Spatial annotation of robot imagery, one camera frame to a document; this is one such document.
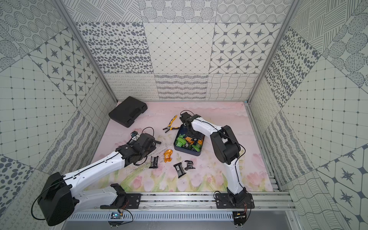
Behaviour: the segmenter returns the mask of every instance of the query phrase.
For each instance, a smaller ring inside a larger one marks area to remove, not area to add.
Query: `plier handle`
[[[171,125],[173,124],[174,120],[178,117],[178,115],[175,115],[175,117],[173,119],[171,119],[169,125],[166,128],[163,128],[162,130],[166,130],[165,133],[167,133],[169,130],[178,130],[180,127],[171,127]]]

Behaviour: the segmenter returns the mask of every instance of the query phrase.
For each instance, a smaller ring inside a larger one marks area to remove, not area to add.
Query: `orange snack package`
[[[194,144],[194,141],[192,141],[192,138],[190,138],[190,137],[186,137],[185,138],[186,140],[187,140],[187,142],[189,143],[189,144]]]
[[[171,161],[171,154],[173,154],[173,151],[171,149],[166,150],[166,152],[163,154],[164,155],[164,162],[170,162]]]

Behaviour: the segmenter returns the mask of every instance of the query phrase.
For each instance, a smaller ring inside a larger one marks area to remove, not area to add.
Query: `wall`
[[[251,109],[305,229],[367,229],[368,1],[303,0]]]
[[[0,229],[48,229],[32,202],[89,164],[115,104],[50,0],[1,2]]]
[[[292,0],[64,0],[119,100],[245,101]]]

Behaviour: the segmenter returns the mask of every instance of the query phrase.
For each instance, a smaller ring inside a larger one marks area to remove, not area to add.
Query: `pink floral mat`
[[[179,127],[181,125],[179,113],[188,109],[209,122],[219,126],[229,125],[233,129],[238,142],[247,151],[240,158],[239,166],[241,180],[248,191],[273,191],[242,102],[147,102],[147,106],[147,111],[141,114],[129,128],[113,120],[109,121],[92,162],[107,156],[119,145],[125,144],[130,139],[132,131],[141,133],[148,126],[155,129],[155,138],[162,144],[157,145],[157,149],[148,155],[148,160],[143,165],[131,164],[117,170],[89,186],[88,190],[119,183],[126,191],[133,192],[226,191],[225,166],[217,160],[209,138],[206,137],[204,140],[201,155],[193,156],[174,150],[173,143],[177,130],[171,130],[168,133],[162,130],[175,115],[178,115],[178,118],[172,126]],[[146,129],[145,132],[152,134],[151,129]],[[167,149],[172,149],[173,154],[172,161],[165,163],[163,153]],[[157,169],[148,168],[151,164],[151,156],[159,156]],[[173,165],[182,162],[185,168],[185,160],[192,160],[195,169],[185,171],[186,175],[178,178]]]

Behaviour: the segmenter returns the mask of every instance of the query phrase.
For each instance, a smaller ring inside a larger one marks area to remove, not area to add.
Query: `vent grille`
[[[107,221],[110,220],[112,213],[116,212],[78,212],[71,215],[69,221]],[[232,220],[233,214],[230,211],[131,211],[134,221],[177,221],[177,220]],[[124,212],[122,219],[119,221],[131,220],[131,215]]]

